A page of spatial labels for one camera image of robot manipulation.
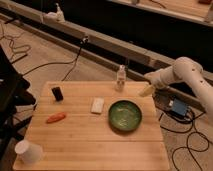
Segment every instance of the paper cup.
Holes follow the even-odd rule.
[[[23,163],[28,165],[38,162],[43,157],[42,147],[27,140],[18,142],[15,146],[15,152]]]

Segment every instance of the small bottle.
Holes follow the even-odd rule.
[[[124,65],[120,65],[117,72],[116,90],[122,91],[126,82],[126,70]]]
[[[56,3],[56,6],[57,6],[57,12],[56,12],[56,14],[57,14],[57,17],[58,17],[57,20],[59,22],[65,22],[63,11],[61,10],[61,8],[60,8],[60,6],[59,6],[58,3]]]

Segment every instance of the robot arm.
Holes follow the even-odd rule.
[[[172,66],[148,73],[145,77],[158,89],[172,83],[185,82],[213,120],[213,87],[203,78],[202,71],[200,64],[187,57],[181,57],[176,59]]]

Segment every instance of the wire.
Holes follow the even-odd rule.
[[[79,51],[77,53],[77,56],[76,56],[76,59],[75,59],[73,67],[67,72],[67,74],[64,76],[64,78],[61,81],[65,81],[66,78],[68,77],[68,75],[75,69],[75,67],[77,65],[77,61],[78,61],[79,55],[81,54],[81,50],[82,50],[82,46],[80,46],[80,48],[79,48]]]
[[[172,116],[172,115],[170,115],[169,113],[167,113],[167,112],[163,112],[162,114],[161,114],[161,116],[160,116],[160,118],[158,119],[159,121],[161,121],[161,119],[163,118],[163,116],[164,115],[166,115],[166,116],[168,116],[168,117],[170,117],[171,119],[173,119],[174,121],[176,121],[176,122],[178,122],[178,123],[180,123],[180,124],[191,124],[190,125],[190,127],[187,129],[187,130],[184,130],[184,131],[176,131],[176,130],[172,130],[172,129],[169,129],[169,128],[167,128],[167,127],[165,127],[165,126],[160,126],[162,129],[164,129],[164,130],[166,130],[166,131],[169,131],[169,132],[172,132],[172,133],[177,133],[177,134],[186,134],[186,133],[188,133],[188,132],[190,132],[191,130],[192,130],[192,128],[193,128],[193,118],[194,118],[194,113],[190,113],[191,114],[191,118],[189,117],[189,116],[187,116],[188,118],[190,118],[190,120],[178,120],[176,117],[174,117],[174,116]]]
[[[160,3],[160,2],[157,2],[157,1],[155,1],[155,0],[149,0],[150,2],[153,2],[153,3],[155,3],[155,4],[158,4],[158,5],[160,5],[162,8],[164,8],[164,9],[167,9],[166,8],[166,6],[165,5],[163,5],[162,3]]]
[[[79,48],[79,50],[78,50],[78,53],[77,53],[77,56],[76,56],[75,59],[73,59],[73,60],[71,60],[71,61],[69,61],[69,62],[49,62],[49,63],[46,63],[46,64],[42,64],[42,65],[39,65],[39,66],[37,66],[37,67],[35,67],[35,68],[32,68],[31,70],[27,71],[26,73],[23,74],[23,76],[26,76],[26,75],[28,75],[29,73],[31,73],[31,72],[33,72],[33,71],[39,69],[39,68],[45,67],[45,66],[49,66],[49,65],[60,65],[60,64],[69,65],[69,64],[73,64],[73,63],[74,63],[74,66],[68,71],[68,73],[67,73],[67,74],[65,75],[65,77],[62,79],[62,80],[65,80],[66,77],[70,74],[70,72],[72,72],[72,70],[75,68],[76,63],[77,63],[78,58],[79,58],[79,55],[80,55],[81,50],[82,50],[82,48],[83,48],[83,45],[86,44],[86,43],[87,43],[87,41],[83,41],[83,40],[80,42],[80,48]]]
[[[205,151],[207,151],[207,150],[210,148],[210,144],[213,145],[213,142],[211,142],[211,141],[206,137],[206,135],[204,135],[203,133],[199,132],[199,131],[197,130],[197,128],[196,128],[196,125],[195,125],[196,119],[200,118],[200,117],[203,116],[205,113],[203,112],[203,113],[199,114],[198,116],[195,116],[194,111],[193,111],[192,109],[189,109],[188,114],[190,114],[189,116],[187,116],[187,117],[189,118],[189,120],[187,120],[187,121],[184,122],[184,119],[183,119],[183,121],[176,120],[176,118],[171,117],[171,115],[169,115],[168,113],[162,112],[161,115],[160,115],[160,117],[159,117],[159,121],[161,121],[161,119],[162,119],[162,117],[163,117],[164,115],[167,115],[168,117],[170,117],[171,119],[177,121],[178,123],[181,123],[181,124],[187,124],[187,123],[188,123],[188,124],[191,124],[191,127],[190,127],[188,130],[182,131],[182,132],[180,132],[180,131],[175,131],[175,130],[171,130],[171,129],[165,128],[165,127],[163,127],[163,126],[161,126],[161,128],[163,128],[163,129],[165,129],[165,130],[167,130],[167,131],[169,131],[169,132],[181,133],[181,134],[184,133],[184,132],[185,132],[185,133],[188,133],[188,132],[190,132],[190,131],[192,130],[192,128],[194,128],[195,131],[191,132],[191,133],[187,136],[187,139],[186,139],[186,146],[178,147],[178,148],[176,148],[176,149],[172,152],[172,162],[173,162],[173,165],[174,165],[175,169],[179,171],[180,169],[178,168],[178,166],[177,166],[177,164],[176,164],[176,162],[175,162],[175,154],[176,154],[178,151],[185,149],[185,150],[187,150],[187,151],[189,152],[190,156],[191,156],[192,159],[195,161],[195,163],[196,163],[196,165],[199,167],[199,169],[200,169],[201,171],[203,171],[201,165],[199,164],[199,162],[197,161],[196,157],[194,156],[194,154],[193,154],[192,152],[198,152],[198,153],[205,152]],[[191,145],[190,145],[190,143],[189,143],[191,137],[192,137],[193,135],[196,135],[196,134],[199,135],[203,140],[206,141],[207,146],[205,146],[203,149],[195,149],[195,148],[192,148]]]
[[[24,34],[24,32],[22,32],[18,36],[6,35],[4,31],[4,26],[1,21],[0,21],[0,25],[1,25],[1,33],[2,33],[0,37],[0,41],[3,39],[8,40],[9,48],[12,51],[12,56],[9,58],[9,60],[12,61],[16,55],[20,55],[20,54],[22,54],[23,56],[27,55],[28,51],[30,51],[31,49],[30,45],[15,46],[15,39],[19,39]]]

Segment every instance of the bowl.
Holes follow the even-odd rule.
[[[133,131],[142,121],[142,112],[133,102],[120,100],[109,109],[109,123],[120,131]]]

